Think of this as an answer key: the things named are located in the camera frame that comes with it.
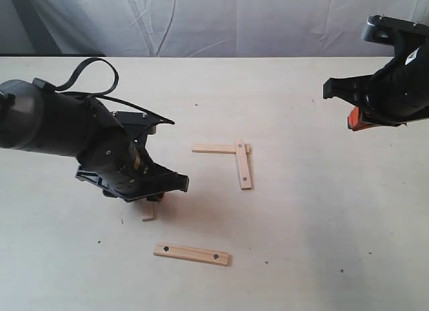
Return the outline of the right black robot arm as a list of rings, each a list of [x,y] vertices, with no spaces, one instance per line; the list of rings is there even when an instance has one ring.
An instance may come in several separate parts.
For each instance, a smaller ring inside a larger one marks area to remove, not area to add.
[[[399,127],[428,118],[428,43],[404,48],[371,75],[329,78],[324,99],[354,106],[347,117],[352,131]]]

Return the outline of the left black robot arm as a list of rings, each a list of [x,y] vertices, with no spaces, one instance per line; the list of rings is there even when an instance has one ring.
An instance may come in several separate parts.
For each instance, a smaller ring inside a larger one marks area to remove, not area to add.
[[[23,80],[1,84],[1,147],[75,158],[76,178],[104,196],[160,201],[189,178],[155,163],[145,143],[170,120],[143,110],[110,112],[92,95],[48,91]]]

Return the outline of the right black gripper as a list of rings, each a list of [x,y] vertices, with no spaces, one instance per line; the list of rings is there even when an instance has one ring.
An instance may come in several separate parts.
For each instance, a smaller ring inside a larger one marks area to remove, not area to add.
[[[352,131],[399,127],[428,118],[428,43],[408,56],[395,56],[372,75],[329,78],[323,98],[354,106],[347,117]]]

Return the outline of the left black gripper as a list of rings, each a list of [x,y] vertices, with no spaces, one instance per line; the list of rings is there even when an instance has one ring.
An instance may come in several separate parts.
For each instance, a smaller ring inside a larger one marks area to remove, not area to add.
[[[88,126],[76,178],[99,187],[107,197],[161,202],[167,192],[186,192],[189,178],[155,163],[145,145],[134,142],[102,102],[80,99]]]

